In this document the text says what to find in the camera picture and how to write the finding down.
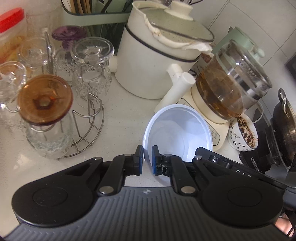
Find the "person's right hand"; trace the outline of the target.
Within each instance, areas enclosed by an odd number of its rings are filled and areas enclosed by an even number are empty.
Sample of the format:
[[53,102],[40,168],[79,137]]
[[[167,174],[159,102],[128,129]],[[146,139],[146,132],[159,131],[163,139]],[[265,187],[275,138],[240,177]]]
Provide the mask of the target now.
[[290,222],[288,216],[283,213],[276,221],[275,226],[282,231],[288,237],[292,237],[295,231],[292,223]]

